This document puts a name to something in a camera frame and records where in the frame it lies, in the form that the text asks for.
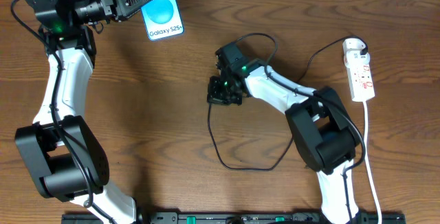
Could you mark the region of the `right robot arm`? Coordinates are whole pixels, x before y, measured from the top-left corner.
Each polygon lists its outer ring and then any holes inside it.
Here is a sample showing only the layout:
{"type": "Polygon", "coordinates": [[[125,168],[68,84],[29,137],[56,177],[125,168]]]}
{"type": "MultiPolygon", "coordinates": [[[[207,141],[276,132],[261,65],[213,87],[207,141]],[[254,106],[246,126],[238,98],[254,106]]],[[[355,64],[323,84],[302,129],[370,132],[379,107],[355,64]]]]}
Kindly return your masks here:
{"type": "Polygon", "coordinates": [[[358,223],[351,171],[365,160],[366,146],[336,91],[292,82],[268,62],[249,59],[235,42],[215,56],[219,75],[210,77],[209,105],[240,105],[253,97],[283,113],[292,133],[290,144],[318,176],[325,222],[358,223]]]}

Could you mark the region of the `blue Galaxy smartphone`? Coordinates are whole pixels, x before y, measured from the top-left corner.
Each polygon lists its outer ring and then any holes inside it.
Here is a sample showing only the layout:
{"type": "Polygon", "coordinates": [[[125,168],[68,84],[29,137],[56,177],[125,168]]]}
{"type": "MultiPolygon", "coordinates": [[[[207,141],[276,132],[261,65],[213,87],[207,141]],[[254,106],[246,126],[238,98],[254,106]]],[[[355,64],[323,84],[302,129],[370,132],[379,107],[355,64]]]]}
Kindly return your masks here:
{"type": "Polygon", "coordinates": [[[158,41],[184,33],[176,0],[152,0],[141,9],[146,33],[151,41],[158,41]]]}

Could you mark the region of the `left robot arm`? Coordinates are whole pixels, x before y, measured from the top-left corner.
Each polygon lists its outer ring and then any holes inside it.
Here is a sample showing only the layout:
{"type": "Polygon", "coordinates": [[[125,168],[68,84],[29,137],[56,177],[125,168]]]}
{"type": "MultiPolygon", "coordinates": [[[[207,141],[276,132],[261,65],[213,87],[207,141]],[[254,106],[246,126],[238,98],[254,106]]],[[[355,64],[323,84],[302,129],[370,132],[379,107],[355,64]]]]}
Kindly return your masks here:
{"type": "Polygon", "coordinates": [[[152,0],[24,0],[40,23],[33,35],[49,62],[43,103],[16,147],[38,193],[84,207],[95,221],[146,223],[137,201],[109,178],[104,149],[88,127],[85,100],[96,59],[94,34],[152,0]]]}

